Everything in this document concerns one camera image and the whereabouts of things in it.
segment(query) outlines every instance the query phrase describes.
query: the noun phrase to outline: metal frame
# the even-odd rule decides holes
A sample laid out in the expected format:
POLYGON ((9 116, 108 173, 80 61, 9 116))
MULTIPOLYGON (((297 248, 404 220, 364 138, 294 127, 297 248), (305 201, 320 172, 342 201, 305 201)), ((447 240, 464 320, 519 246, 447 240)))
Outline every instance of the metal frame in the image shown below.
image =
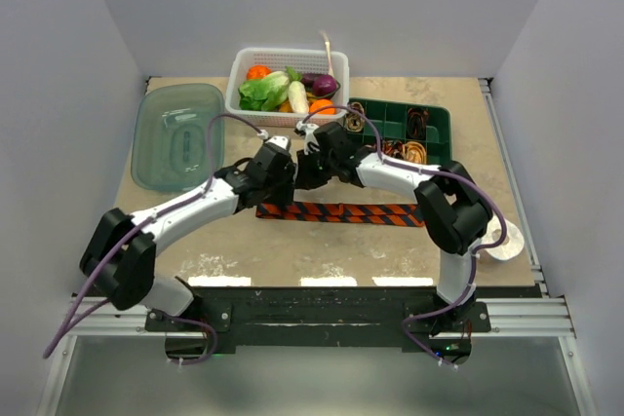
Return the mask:
MULTIPOLYGON (((542 292, 541 298, 480 298, 487 304, 491 332, 474 333, 474 336, 487 338, 559 338, 567 373, 576 397, 580 414, 583 416, 597 415, 597 408, 592 399, 587 377, 582 363, 578 358, 574 327, 563 298, 550 298, 544 276, 535 252, 533 240, 528 229, 527 217, 516 185, 516 179, 509 161, 507 148, 501 133, 498 118, 493 106, 487 80, 480 80, 482 93, 487 105, 488 115, 504 168, 511 185, 516 209, 520 217, 522 231, 526 238, 531 270, 535 283, 542 292)), ((81 311, 93 305, 100 298, 89 298, 81 306, 81 311)), ((198 332, 149 332, 144 329, 148 311, 143 306, 136 306, 120 312, 107 305, 100 308, 90 317, 77 325, 59 346, 54 356, 51 371, 39 405, 37 416, 56 414, 63 385, 71 364, 76 341, 79 336, 168 336, 168 337, 201 337, 198 332)), ((440 338, 455 338, 458 333, 442 333, 440 338)))

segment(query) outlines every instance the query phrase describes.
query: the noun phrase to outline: green tray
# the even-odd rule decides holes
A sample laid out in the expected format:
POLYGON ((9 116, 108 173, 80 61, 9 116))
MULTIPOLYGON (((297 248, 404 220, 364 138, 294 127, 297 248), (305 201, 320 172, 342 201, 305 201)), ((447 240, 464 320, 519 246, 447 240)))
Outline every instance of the green tray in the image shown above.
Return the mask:
MULTIPOLYGON (((389 102, 377 99, 352 97, 351 102, 364 106, 366 115, 379 130, 381 138, 390 140, 418 141, 427 150, 428 165, 443 165, 452 159, 450 144, 450 113, 444 107, 419 106, 406 102, 389 102), (412 108, 426 109, 429 113, 424 140, 414 140, 407 134, 408 111, 412 108)), ((348 132, 349 138, 358 144, 374 144, 374 132, 366 124, 359 132, 348 132)))

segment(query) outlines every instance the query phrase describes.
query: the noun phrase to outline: marble table surface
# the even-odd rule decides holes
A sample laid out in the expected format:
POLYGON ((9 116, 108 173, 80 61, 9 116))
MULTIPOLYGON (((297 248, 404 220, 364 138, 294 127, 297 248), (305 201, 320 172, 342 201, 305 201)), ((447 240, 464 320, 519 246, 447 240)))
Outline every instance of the marble table surface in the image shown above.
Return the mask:
MULTIPOLYGON (((210 83, 224 94, 227 78, 152 78, 148 92, 181 83, 210 83)), ((479 82, 474 78, 352 78, 354 97, 442 106, 452 127, 453 159, 520 226, 509 180, 490 123, 479 82)), ((289 129, 271 133, 292 135, 289 129)), ((252 156, 259 140, 242 124, 225 124, 225 164, 252 156)), ((301 147, 293 140, 292 153, 301 147)), ((130 176, 130 156, 116 206, 125 212, 152 207, 177 194, 142 189, 130 176)), ((336 182, 297 200, 323 203, 405 203, 379 190, 362 190, 336 182)), ((298 286, 321 279, 326 284, 376 285, 398 279, 399 284, 435 284, 439 251, 424 228, 312 223, 257 219, 254 210, 220 219, 186 236, 157 259, 157 271, 179 275, 192 284, 298 286)), ((487 254, 479 262, 477 284, 532 285, 527 251, 508 262, 487 254)))

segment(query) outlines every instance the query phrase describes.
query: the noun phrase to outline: white wall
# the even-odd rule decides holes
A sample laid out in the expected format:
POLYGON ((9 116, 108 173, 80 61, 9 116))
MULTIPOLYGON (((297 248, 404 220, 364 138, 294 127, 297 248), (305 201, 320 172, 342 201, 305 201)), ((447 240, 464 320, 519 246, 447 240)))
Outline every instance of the white wall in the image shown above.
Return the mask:
POLYGON ((141 83, 103 0, 0 0, 0 25, 0 406, 30 415, 141 83))
POLYGON ((540 0, 493 82, 536 249, 604 415, 624 405, 623 73, 622 0, 540 0))
POLYGON ((353 75, 492 76, 537 0, 106 0, 141 70, 228 75, 249 45, 319 48, 353 75))

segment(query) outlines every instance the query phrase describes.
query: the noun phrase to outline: green leafy vegetable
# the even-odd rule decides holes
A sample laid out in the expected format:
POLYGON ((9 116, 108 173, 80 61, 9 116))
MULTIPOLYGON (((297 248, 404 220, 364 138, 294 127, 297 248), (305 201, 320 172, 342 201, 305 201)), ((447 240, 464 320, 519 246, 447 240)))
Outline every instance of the green leafy vegetable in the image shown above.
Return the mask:
POLYGON ((286 72, 273 72, 259 80, 244 82, 238 89, 241 96, 241 109, 272 111, 288 98, 290 82, 286 72))
POLYGON ((289 78, 291 79, 292 82, 300 82, 301 79, 303 78, 303 74, 297 72, 289 65, 286 66, 286 73, 289 74, 289 78))

